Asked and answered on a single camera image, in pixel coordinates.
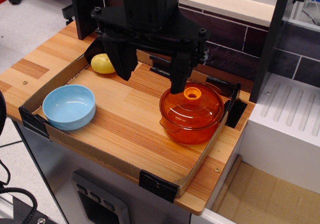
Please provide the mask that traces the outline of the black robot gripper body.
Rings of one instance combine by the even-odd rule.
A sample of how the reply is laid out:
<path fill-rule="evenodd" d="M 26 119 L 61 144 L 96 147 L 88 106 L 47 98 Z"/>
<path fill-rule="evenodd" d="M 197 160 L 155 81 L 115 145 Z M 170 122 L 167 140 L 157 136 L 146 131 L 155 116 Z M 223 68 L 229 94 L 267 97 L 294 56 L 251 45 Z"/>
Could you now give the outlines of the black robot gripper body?
<path fill-rule="evenodd" d="M 204 64 L 210 33 L 185 17 L 178 1 L 123 0 L 122 6 L 94 8 L 91 17 L 98 33 L 114 44 L 170 57 L 186 53 L 193 65 Z"/>

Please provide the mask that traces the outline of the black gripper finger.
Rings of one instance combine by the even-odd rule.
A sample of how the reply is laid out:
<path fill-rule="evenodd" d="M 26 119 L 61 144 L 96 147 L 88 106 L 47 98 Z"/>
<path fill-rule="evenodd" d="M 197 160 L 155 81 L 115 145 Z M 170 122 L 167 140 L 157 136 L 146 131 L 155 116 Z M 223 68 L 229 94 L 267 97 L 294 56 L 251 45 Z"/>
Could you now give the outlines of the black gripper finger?
<path fill-rule="evenodd" d="M 190 52 L 178 52 L 171 58 L 169 68 L 171 94 L 179 94 L 184 91 L 187 80 L 193 69 L 192 60 L 192 53 Z"/>
<path fill-rule="evenodd" d="M 135 70 L 137 50 L 129 44 L 130 38 L 122 34 L 103 33 L 102 43 L 117 75 L 128 81 Z"/>

